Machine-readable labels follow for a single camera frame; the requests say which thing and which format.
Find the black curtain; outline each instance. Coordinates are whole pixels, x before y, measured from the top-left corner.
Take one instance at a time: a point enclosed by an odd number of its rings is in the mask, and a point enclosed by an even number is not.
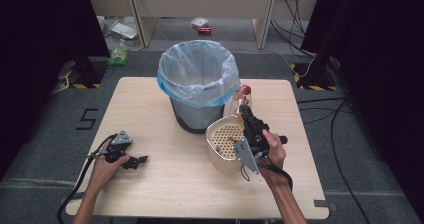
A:
[[[0,179],[30,138],[62,66],[109,56],[90,0],[0,0]]]
[[[318,0],[303,48],[322,48],[343,0]],[[353,0],[330,45],[374,147],[424,222],[424,0]]]

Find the gray carpet floor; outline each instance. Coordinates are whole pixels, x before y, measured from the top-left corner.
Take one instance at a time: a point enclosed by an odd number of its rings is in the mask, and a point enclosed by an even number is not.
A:
[[[56,222],[59,202],[70,193],[78,178],[118,80],[125,76],[156,76],[161,53],[131,52],[125,66],[107,69],[100,88],[68,89],[50,98],[32,138],[24,144],[0,183],[0,223]],[[373,151],[350,103],[343,106],[335,118],[334,145],[331,142],[332,112],[342,100],[302,103],[344,97],[343,90],[298,89],[280,55],[235,53],[234,56],[241,78],[286,79],[292,83],[331,210],[326,220],[310,223],[364,223],[360,208],[371,223],[419,223],[390,169]],[[286,55],[286,58],[288,63],[304,61],[294,55]],[[90,122],[81,121],[86,109],[91,109],[86,118],[95,119],[92,128]],[[337,168],[336,157],[349,187]],[[70,223],[72,217],[63,216]],[[93,223],[110,221],[137,222],[135,218],[95,217]]]

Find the trash can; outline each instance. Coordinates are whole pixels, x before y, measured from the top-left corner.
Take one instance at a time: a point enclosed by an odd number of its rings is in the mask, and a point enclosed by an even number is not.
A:
[[[207,40],[183,42],[164,52],[157,82],[170,97],[179,125],[196,134],[223,117],[225,103],[241,86],[234,56]]]

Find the blue plastic bag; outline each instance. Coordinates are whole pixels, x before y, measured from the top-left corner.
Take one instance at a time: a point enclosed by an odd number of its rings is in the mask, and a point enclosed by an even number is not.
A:
[[[159,60],[157,82],[169,97],[194,108],[224,105],[241,86],[234,56],[221,44],[176,44]]]

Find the red object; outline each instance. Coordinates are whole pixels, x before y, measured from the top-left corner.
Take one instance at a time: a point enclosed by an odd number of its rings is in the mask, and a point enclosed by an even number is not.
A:
[[[211,34],[211,28],[210,27],[199,27],[199,28],[197,28],[197,33],[203,34],[203,35],[210,35]]]
[[[249,95],[252,92],[252,89],[248,85],[243,85],[243,95]]]

